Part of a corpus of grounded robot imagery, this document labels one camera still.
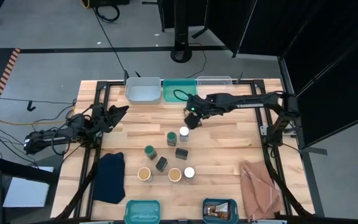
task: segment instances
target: black curtain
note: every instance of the black curtain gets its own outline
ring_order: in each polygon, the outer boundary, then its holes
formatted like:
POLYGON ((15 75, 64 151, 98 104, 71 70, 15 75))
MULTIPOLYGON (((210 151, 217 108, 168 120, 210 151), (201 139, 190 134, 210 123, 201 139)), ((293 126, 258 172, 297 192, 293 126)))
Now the black curtain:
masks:
POLYGON ((358 122, 358 45, 306 89, 298 104, 306 145, 358 122))
POLYGON ((283 55, 315 2, 258 0, 239 53, 283 55))
MULTIPOLYGON (((206 1, 196 0, 188 1, 188 25, 189 26, 203 26, 205 19, 206 1)), ((165 28, 173 28, 173 2, 174 0, 162 0, 162 11, 165 28)))
POLYGON ((208 28, 228 49, 235 51, 243 36, 243 26, 252 0, 210 0, 211 12, 208 28))
POLYGON ((327 0, 284 55, 295 93, 358 39, 358 0, 327 0))

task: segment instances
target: small black block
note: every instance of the small black block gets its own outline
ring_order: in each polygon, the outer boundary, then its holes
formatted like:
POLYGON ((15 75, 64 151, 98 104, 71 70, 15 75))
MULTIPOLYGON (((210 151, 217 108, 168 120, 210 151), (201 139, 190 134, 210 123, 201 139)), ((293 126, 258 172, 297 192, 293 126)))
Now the small black block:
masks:
POLYGON ((155 168, 157 168, 158 171, 163 172, 167 164, 168 164, 167 159, 161 157, 160 160, 158 160, 157 165, 155 165, 155 168))
POLYGON ((189 151, 187 151, 186 149, 177 148, 177 150, 175 151, 175 156, 178 159, 186 160, 188 153, 189 151))

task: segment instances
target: concrete floor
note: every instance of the concrete floor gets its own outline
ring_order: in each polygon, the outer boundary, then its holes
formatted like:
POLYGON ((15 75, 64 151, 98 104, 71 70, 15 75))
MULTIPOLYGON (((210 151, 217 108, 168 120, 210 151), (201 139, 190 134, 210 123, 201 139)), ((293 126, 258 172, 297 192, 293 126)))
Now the concrete floor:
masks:
MULTIPOLYGON (((93 12, 83 9, 78 1, 5 1, 0 10, 0 48, 109 47, 93 12)), ((118 21, 103 24, 115 47, 173 45, 173 31, 160 31, 157 6, 145 6, 141 5, 141 0, 132 0, 129 5, 119 8, 121 17, 118 21)), ((198 29, 192 29, 190 33, 195 33, 198 29)), ((190 42, 222 45, 209 31, 190 42)), ((193 58, 184 64, 172 62, 169 52, 118 54, 131 76, 137 71, 144 77, 186 77, 200 70, 204 63, 200 51, 193 52, 193 58)), ((208 62, 200 75, 229 75, 237 78, 244 72, 243 78, 280 78, 280 70, 274 57, 231 58, 231 53, 225 50, 206 51, 205 54, 208 62)), ((114 53, 20 54, 2 97, 71 102, 78 93, 81 80, 122 79, 122 75, 114 53)), ((16 123, 31 122, 52 118, 64 107, 36 104, 37 109, 28 112, 26 106, 22 102, 1 100, 0 119, 16 123)), ((1 123, 0 128, 19 140, 32 131, 28 126, 1 123)), ((358 125, 317 144, 316 147, 326 148, 329 153, 325 157, 311 156, 325 215, 358 218, 358 125)), ((28 164, 2 145, 0 149, 5 159, 28 164)), ((34 159, 41 161, 40 165, 55 167, 62 160, 51 150, 36 154, 34 159)), ((49 212, 50 205, 44 210, 31 211, 19 217, 13 215, 12 223, 45 220, 49 212)))

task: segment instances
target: metal bracket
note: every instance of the metal bracket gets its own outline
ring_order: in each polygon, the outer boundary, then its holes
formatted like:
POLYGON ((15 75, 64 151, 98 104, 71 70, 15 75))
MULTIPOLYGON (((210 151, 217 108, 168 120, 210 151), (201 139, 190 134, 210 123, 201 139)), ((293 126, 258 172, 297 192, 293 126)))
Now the metal bracket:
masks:
MULTIPOLYGON (((266 136, 267 135, 267 125, 263 125, 260 128, 260 133, 263 135, 263 136, 266 136)), ((288 128, 286 129, 286 131, 283 132, 283 135, 284 136, 296 136, 296 132, 294 129, 291 130, 291 128, 288 128)))

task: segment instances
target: orange striped tape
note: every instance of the orange striped tape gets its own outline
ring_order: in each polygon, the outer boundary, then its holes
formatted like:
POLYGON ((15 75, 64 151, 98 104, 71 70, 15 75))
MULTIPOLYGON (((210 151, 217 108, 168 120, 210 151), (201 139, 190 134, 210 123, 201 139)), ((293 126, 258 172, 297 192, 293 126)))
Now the orange striped tape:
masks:
POLYGON ((19 56, 19 53, 20 53, 20 49, 15 49, 12 52, 12 55, 11 55, 8 63, 6 64, 5 71, 1 75, 1 79, 0 79, 0 97, 2 95, 2 92, 5 89, 6 83, 7 83, 8 79, 9 79, 9 76, 11 75, 11 71, 13 69, 13 66, 16 63, 17 56, 19 56))

